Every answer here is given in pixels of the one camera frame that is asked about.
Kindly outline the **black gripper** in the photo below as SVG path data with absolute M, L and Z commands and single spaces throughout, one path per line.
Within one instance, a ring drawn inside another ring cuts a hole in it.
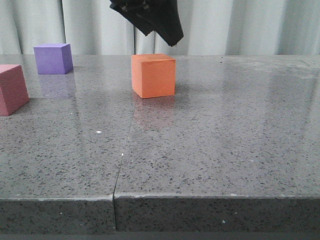
M 111 0 L 109 7 L 145 36 L 155 31 L 170 47 L 184 37 L 176 0 Z M 146 13 L 149 22 L 143 19 Z

